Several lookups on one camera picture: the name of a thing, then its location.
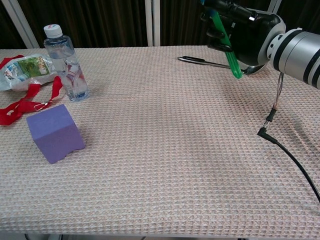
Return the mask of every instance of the green plastic handle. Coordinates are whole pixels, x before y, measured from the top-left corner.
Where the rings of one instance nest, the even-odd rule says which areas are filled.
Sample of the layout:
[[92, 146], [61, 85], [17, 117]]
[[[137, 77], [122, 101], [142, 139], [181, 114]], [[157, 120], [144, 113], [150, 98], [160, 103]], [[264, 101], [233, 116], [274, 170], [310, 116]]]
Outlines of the green plastic handle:
[[[211, 18], [213, 20], [213, 23], [214, 23], [216, 29], [224, 33], [224, 38], [221, 39], [221, 42], [223, 44], [231, 46], [230, 40], [229, 40], [228, 35], [226, 33], [225, 27], [221, 22], [219, 14], [215, 11], [212, 11]], [[238, 60], [236, 58], [235, 53], [233, 51], [226, 52], [225, 55], [226, 55], [226, 58], [228, 59], [230, 69], [233, 73], [233, 76], [235, 76], [237, 79], [240, 79], [243, 75], [242, 75], [242, 71], [239, 67], [239, 63], [238, 63]]]

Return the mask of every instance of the metal clip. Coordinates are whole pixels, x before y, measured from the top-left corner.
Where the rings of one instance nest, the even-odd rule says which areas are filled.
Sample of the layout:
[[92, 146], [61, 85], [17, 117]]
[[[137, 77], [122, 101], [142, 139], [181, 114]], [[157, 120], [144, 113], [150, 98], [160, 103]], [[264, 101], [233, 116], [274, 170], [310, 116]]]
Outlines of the metal clip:
[[269, 127], [270, 122], [268, 120], [266, 120], [263, 124], [263, 128], [267, 129]]
[[33, 107], [34, 107], [34, 110], [36, 111], [36, 112], [38, 112], [38, 111], [40, 111], [40, 110], [42, 110], [45, 106], [47, 106], [49, 104], [49, 102], [42, 102], [42, 103], [39, 103], [39, 104], [37, 104], [37, 105], [34, 105]]

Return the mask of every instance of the crumpled plastic packaging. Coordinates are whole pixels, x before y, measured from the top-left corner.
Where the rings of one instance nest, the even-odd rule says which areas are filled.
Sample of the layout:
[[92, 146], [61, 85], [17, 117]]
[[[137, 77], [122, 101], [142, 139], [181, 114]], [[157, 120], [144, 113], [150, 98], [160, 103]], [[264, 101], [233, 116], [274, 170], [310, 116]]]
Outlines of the crumpled plastic packaging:
[[51, 58], [33, 54], [12, 59], [0, 69], [0, 91], [27, 91], [29, 84], [52, 82], [57, 76]]

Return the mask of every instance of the black cable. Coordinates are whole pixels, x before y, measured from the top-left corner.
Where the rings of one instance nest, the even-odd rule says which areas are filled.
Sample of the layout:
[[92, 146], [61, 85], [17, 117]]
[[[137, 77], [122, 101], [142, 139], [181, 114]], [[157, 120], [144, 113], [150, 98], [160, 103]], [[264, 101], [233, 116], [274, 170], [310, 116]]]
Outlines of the black cable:
[[25, 238], [25, 240], [30, 240], [30, 238], [28, 237], [27, 234], [24, 234], [24, 238]]
[[312, 181], [312, 179], [310, 178], [310, 176], [308, 175], [308, 173], [306, 172], [306, 170], [304, 169], [304, 167], [300, 164], [300, 162], [291, 154], [291, 152], [286, 149], [280, 142], [278, 142], [277, 139], [273, 138], [272, 136], [270, 136], [269, 134], [267, 134], [267, 127], [268, 124], [265, 123], [263, 125], [263, 127], [260, 128], [259, 132], [257, 133], [260, 137], [264, 138], [265, 140], [268, 140], [269, 142], [279, 146], [279, 148], [281, 148], [293, 161], [294, 163], [298, 166], [298, 168], [301, 170], [301, 172], [303, 173], [303, 175], [305, 176], [305, 178], [307, 179], [308, 183], [310, 184], [314, 194], [316, 195], [316, 198], [318, 199], [319, 203], [320, 203], [320, 194], [314, 184], [314, 182]]
[[310, 184], [314, 194], [316, 195], [316, 198], [318, 199], [319, 203], [320, 203], [320, 195], [318, 192], [318, 189], [316, 188], [314, 182], [312, 181], [312, 179], [310, 178], [310, 176], [308, 175], [308, 173], [306, 172], [306, 170], [304, 169], [304, 167], [300, 164], [300, 162], [291, 154], [291, 152], [289, 152], [288, 149], [286, 149], [280, 142], [276, 141], [276, 145], [279, 146], [279, 148], [281, 148], [293, 161], [294, 163], [298, 166], [298, 168], [301, 170], [301, 172], [303, 173], [303, 175], [305, 176], [305, 178], [307, 179], [308, 183]]

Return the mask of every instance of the metal tool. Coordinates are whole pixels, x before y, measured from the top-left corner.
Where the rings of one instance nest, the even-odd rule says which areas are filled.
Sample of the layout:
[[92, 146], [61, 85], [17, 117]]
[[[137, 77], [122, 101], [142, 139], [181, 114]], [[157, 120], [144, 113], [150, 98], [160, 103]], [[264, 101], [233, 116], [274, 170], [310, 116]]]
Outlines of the metal tool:
[[[230, 66], [228, 65], [210, 62], [210, 61], [206, 61], [204, 59], [192, 57], [192, 56], [179, 56], [178, 60], [187, 62], [187, 63], [192, 63], [192, 64], [209, 65], [217, 68], [230, 69]], [[245, 75], [252, 75], [262, 71], [262, 69], [264, 69], [265, 66], [266, 65], [248, 66], [246, 69], [241, 69], [241, 72]]]

